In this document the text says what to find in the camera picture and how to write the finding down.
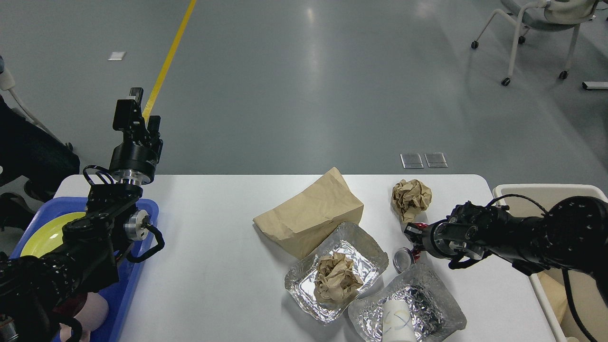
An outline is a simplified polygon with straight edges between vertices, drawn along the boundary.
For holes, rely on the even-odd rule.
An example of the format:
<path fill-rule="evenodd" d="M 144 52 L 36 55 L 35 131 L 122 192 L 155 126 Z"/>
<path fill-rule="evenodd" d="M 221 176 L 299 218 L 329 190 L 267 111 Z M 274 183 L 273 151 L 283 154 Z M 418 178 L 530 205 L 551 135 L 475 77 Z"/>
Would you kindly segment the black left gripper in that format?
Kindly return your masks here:
<path fill-rule="evenodd" d="M 161 117 L 150 115 L 146 130 L 142 97 L 143 88 L 132 87 L 126 99 L 116 102 L 113 130 L 122 132 L 123 143 L 115 147 L 109 164 L 114 180 L 137 186 L 154 181 L 163 148 Z"/>

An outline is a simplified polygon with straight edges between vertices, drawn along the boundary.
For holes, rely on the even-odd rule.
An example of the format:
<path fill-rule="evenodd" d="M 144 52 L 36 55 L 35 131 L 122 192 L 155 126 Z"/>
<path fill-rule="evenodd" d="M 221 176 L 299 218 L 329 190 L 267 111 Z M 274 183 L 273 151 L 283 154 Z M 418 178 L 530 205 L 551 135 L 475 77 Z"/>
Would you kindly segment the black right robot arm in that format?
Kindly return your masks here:
<path fill-rule="evenodd" d="M 495 255 L 526 276 L 560 269 L 569 310 L 580 331 L 584 326 L 573 300 L 569 271 L 594 279 L 607 300 L 608 206 L 590 196 L 561 200 L 539 217 L 515 217 L 497 199 L 484 206 L 457 205 L 449 216 L 432 224 L 410 222 L 402 228 L 417 252 L 449 260 L 449 268 L 468 268 Z"/>

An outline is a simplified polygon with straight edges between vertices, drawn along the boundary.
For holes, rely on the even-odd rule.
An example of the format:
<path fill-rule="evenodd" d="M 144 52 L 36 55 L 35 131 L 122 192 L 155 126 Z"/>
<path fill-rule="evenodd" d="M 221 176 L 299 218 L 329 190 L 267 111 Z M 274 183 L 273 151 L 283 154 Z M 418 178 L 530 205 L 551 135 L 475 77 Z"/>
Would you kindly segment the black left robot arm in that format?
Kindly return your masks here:
<path fill-rule="evenodd" d="M 84 324 L 60 307 L 119 282 L 124 260 L 141 263 L 164 248 L 151 216 L 137 207 L 143 186 L 154 180 L 163 147 L 161 118 L 145 119 L 142 97 L 143 89 L 132 87 L 117 101 L 113 129 L 123 133 L 123 141 L 109 168 L 83 169 L 90 185 L 85 215 L 63 226 L 61 245 L 41 257 L 1 262 L 3 342 L 50 342 L 63 325 L 69 342 L 82 341 Z"/>

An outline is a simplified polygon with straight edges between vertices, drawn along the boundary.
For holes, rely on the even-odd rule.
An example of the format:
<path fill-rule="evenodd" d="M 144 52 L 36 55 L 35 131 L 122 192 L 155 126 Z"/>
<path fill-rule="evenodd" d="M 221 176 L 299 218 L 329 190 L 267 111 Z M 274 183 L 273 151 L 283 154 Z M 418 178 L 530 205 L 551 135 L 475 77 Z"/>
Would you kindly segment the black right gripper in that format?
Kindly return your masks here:
<path fill-rule="evenodd" d="M 447 221 L 437 221 L 432 224 L 406 223 L 404 235 L 409 240 L 422 240 L 424 249 L 433 257 L 452 259 L 456 252 L 450 248 L 449 242 L 439 236 L 439 228 Z"/>

